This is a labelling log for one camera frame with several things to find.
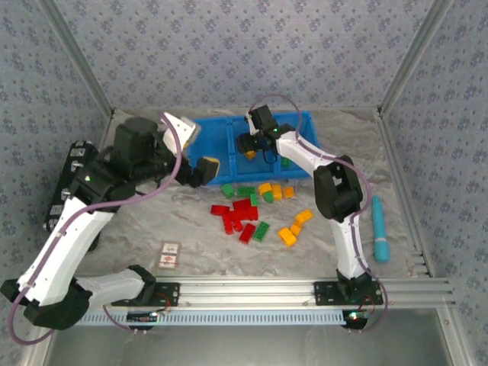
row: yellow toy brick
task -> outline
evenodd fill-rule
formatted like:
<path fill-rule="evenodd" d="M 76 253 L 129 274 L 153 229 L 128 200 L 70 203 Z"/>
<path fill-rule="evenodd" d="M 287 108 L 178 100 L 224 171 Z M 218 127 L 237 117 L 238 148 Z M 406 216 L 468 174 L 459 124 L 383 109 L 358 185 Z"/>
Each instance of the yellow toy brick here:
<path fill-rule="evenodd" d="M 279 201 L 280 199 L 283 198 L 280 185 L 271 185 L 271 188 L 273 188 L 273 197 L 275 201 Z"/>
<path fill-rule="evenodd" d="M 262 185 L 259 186 L 259 194 L 262 196 L 264 193 L 266 192 L 269 192 L 269 191 L 272 191 L 273 188 L 271 187 L 271 185 L 269 183 L 264 183 Z"/>
<path fill-rule="evenodd" d="M 252 160 L 256 156 L 256 151 L 244 152 L 244 155 L 246 156 L 247 159 Z"/>
<path fill-rule="evenodd" d="M 310 210 L 303 210 L 295 217 L 295 221 L 298 225 L 303 225 L 304 222 L 310 220 L 313 217 L 313 213 Z"/>
<path fill-rule="evenodd" d="M 300 234 L 300 231 L 302 231 L 302 226 L 298 225 L 297 223 L 294 223 L 293 225 L 290 226 L 290 231 L 293 235 L 298 236 L 298 234 Z"/>
<path fill-rule="evenodd" d="M 297 237 L 293 235 L 293 233 L 287 227 L 284 227 L 278 231 L 278 236 L 281 238 L 281 240 L 283 240 L 286 246 L 292 246 L 297 242 Z"/>
<path fill-rule="evenodd" d="M 283 193 L 285 198 L 292 198 L 295 197 L 295 190 L 293 187 L 285 187 L 283 188 Z"/>

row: patterned wall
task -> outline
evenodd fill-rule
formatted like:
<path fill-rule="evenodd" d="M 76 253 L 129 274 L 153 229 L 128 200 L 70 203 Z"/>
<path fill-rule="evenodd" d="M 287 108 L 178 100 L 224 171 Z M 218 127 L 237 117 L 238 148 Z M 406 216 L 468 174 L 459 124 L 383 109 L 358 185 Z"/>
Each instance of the patterned wall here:
<path fill-rule="evenodd" d="M 69 144 L 99 141 L 105 121 L 37 3 L 4 0 L 0 12 L 3 281 L 24 271 L 47 239 L 41 223 Z M 7 336 L 9 305 L 0 296 L 0 364 L 14 365 L 21 348 Z"/>
<path fill-rule="evenodd" d="M 387 118 L 440 275 L 488 364 L 488 5 L 448 12 Z"/>
<path fill-rule="evenodd" d="M 377 105 L 432 0 L 63 0 L 112 107 Z"/>

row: red toy brick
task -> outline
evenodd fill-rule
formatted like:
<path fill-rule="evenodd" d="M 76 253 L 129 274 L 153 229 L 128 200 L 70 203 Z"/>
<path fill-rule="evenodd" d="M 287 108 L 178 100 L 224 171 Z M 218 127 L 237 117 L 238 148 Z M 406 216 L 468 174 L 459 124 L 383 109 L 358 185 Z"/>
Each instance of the red toy brick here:
<path fill-rule="evenodd" d="M 256 226 L 252 225 L 251 223 L 248 223 L 246 227 L 244 228 L 244 231 L 242 231 L 241 236 L 239 237 L 239 240 L 243 242 L 244 244 L 248 244 L 249 240 L 252 238 L 252 234 L 254 234 L 256 230 Z"/>
<path fill-rule="evenodd" d="M 234 230 L 239 232 L 244 230 L 244 226 L 240 222 L 240 220 L 235 220 L 232 222 L 232 225 L 234 226 Z"/>
<path fill-rule="evenodd" d="M 232 220 L 230 219 L 230 215 L 225 213 L 222 216 L 222 222 L 223 222 L 223 229 L 226 230 L 227 235 L 231 235 L 234 230 L 232 228 Z"/>
<path fill-rule="evenodd" d="M 232 221 L 249 220 L 249 212 L 247 211 L 247 209 L 230 211 L 229 215 L 230 215 L 230 219 Z"/>
<path fill-rule="evenodd" d="M 246 198 L 245 200 L 234 201 L 232 202 L 232 206 L 234 210 L 246 210 L 247 207 L 251 207 L 251 199 Z"/>
<path fill-rule="evenodd" d="M 213 204 L 212 208 L 210 209 L 210 213 L 215 216 L 222 216 L 224 214 L 227 214 L 229 211 L 230 211 L 229 206 L 223 206 L 220 204 Z"/>
<path fill-rule="evenodd" d="M 249 220 L 259 220 L 259 211 L 256 206 L 248 207 L 247 209 Z"/>

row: blue plastic bin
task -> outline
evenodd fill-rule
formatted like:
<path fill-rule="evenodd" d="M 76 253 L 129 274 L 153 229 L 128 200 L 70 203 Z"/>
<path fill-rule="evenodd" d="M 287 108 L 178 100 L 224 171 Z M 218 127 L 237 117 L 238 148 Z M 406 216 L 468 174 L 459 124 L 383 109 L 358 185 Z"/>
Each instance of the blue plastic bin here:
<path fill-rule="evenodd" d="M 274 113 L 278 124 L 298 125 L 297 113 Z M 315 146 L 318 146 L 317 135 L 313 126 L 310 112 L 302 112 L 303 124 L 301 135 Z M 247 159 L 236 148 L 236 139 L 241 133 L 249 132 L 249 125 L 244 116 L 212 117 L 195 120 L 201 125 L 201 132 L 197 140 L 189 147 L 188 157 L 192 164 L 202 156 L 210 156 L 220 160 L 219 175 L 210 185 L 223 185 L 232 182 L 268 181 L 286 178 L 304 178 L 308 174 L 294 163 L 288 167 L 281 166 L 281 158 L 274 164 L 268 164 L 262 152 L 258 152 L 254 159 Z M 266 159 L 274 160 L 273 154 L 268 152 Z"/>

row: green block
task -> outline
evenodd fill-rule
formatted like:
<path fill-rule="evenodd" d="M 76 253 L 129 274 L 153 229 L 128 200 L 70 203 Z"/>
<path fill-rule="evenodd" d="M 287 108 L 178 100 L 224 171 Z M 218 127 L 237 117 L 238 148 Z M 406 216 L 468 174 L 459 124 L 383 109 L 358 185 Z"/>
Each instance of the green block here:
<path fill-rule="evenodd" d="M 225 194 L 227 198 L 232 198 L 234 197 L 234 194 L 236 194 L 236 192 L 234 191 L 234 187 L 229 183 L 220 187 L 220 190 L 222 191 L 222 193 Z"/>
<path fill-rule="evenodd" d="M 287 168 L 288 166 L 290 166 L 290 160 L 288 158 L 281 158 L 281 166 Z"/>
<path fill-rule="evenodd" d="M 262 195 L 262 197 L 265 199 L 266 202 L 268 202 L 269 204 L 272 204 L 273 202 L 275 202 L 275 196 L 273 195 L 273 192 L 272 191 L 269 191 L 269 192 L 266 192 Z"/>
<path fill-rule="evenodd" d="M 257 240 L 258 242 L 262 242 L 262 240 L 266 236 L 266 233 L 268 232 L 268 229 L 269 229 L 269 224 L 262 221 L 259 224 L 258 229 L 256 229 L 256 231 L 254 232 L 254 235 L 252 237 L 255 240 Z"/>
<path fill-rule="evenodd" d="M 238 187 L 237 188 L 237 195 L 239 197 L 249 197 L 251 194 L 256 193 L 255 187 Z"/>
<path fill-rule="evenodd" d="M 259 197 L 256 193 L 251 193 L 249 198 L 251 199 L 251 206 L 259 206 Z"/>

